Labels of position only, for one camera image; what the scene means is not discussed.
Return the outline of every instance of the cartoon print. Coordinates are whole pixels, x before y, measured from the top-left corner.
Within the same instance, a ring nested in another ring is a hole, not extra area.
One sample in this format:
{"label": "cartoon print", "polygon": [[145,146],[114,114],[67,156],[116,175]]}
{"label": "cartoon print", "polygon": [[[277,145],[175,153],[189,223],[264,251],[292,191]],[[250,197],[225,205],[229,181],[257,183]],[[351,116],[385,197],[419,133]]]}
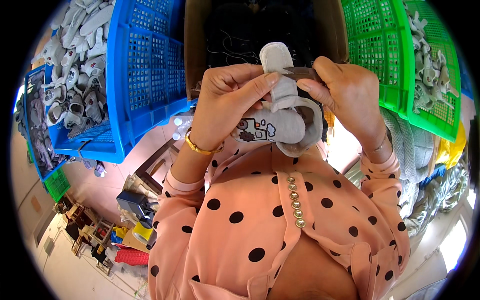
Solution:
{"label": "cartoon print", "polygon": [[257,123],[254,118],[241,119],[237,125],[237,128],[242,130],[239,134],[239,138],[246,142],[261,141],[269,139],[268,136],[275,136],[275,127],[268,123],[267,129],[259,128],[262,124],[265,125],[265,120],[261,123]]}

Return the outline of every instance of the red fabric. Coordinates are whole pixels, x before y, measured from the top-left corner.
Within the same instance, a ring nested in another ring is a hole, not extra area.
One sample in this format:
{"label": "red fabric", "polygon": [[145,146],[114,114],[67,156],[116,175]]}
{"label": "red fabric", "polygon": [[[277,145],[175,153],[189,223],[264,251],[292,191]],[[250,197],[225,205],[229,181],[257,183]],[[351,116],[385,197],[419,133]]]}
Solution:
{"label": "red fabric", "polygon": [[118,250],[115,261],[117,263],[126,263],[129,265],[143,265],[148,264],[148,257],[150,254],[143,251],[128,248]]}

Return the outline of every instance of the green plastic crate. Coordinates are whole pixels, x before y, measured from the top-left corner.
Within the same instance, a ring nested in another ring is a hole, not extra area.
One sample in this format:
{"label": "green plastic crate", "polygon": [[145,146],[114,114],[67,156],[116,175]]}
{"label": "green plastic crate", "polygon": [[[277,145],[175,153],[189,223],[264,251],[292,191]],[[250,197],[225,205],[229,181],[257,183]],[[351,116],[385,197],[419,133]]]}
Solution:
{"label": "green plastic crate", "polygon": [[53,172],[43,183],[47,187],[50,196],[52,196],[53,200],[57,203],[70,188],[70,184],[61,168]]}
{"label": "green plastic crate", "polygon": [[[454,43],[424,1],[407,1],[411,12],[427,19],[426,40],[436,58],[438,49],[447,59],[450,84],[461,91],[460,68]],[[411,124],[454,142],[460,120],[460,98],[443,95],[455,109],[437,103],[430,111],[413,112],[415,57],[407,13],[401,0],[342,0],[347,24],[350,62],[376,73],[380,106],[398,113]]]}

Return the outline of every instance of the gold bangle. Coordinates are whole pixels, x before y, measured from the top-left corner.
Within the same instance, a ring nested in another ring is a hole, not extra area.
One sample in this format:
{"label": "gold bangle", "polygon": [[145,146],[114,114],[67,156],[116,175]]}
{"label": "gold bangle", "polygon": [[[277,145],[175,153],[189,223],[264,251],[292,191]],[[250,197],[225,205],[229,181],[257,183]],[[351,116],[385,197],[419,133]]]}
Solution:
{"label": "gold bangle", "polygon": [[203,155],[211,155],[211,154],[215,154],[215,153],[219,153],[219,152],[223,151],[223,147],[225,146],[225,141],[222,142],[222,147],[218,150],[205,151],[205,150],[200,149],[199,147],[197,147],[197,145],[195,145],[194,143],[192,143],[192,141],[190,141],[190,138],[188,137],[188,133],[190,131],[192,131],[191,127],[187,130],[187,133],[185,133],[185,141],[187,142],[188,146],[190,146],[190,148],[193,151],[198,152],[198,153],[203,154]]}

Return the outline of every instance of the white wall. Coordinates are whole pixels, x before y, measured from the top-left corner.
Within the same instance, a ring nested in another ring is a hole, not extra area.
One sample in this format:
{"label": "white wall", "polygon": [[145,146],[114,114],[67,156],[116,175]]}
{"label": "white wall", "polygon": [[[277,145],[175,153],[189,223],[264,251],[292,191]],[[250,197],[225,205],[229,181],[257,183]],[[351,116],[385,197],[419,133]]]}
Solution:
{"label": "white wall", "polygon": [[[147,268],[143,268],[140,278],[122,273],[115,266],[110,275],[106,276],[95,267],[96,259],[90,254],[90,246],[84,244],[78,256],[73,255],[73,240],[64,230],[65,226],[61,215],[56,215],[45,231],[39,247],[29,245],[39,272],[57,297],[61,300],[132,300],[135,291],[145,283]],[[54,240],[50,256],[43,249],[48,237]],[[146,286],[136,299],[150,299]]]}

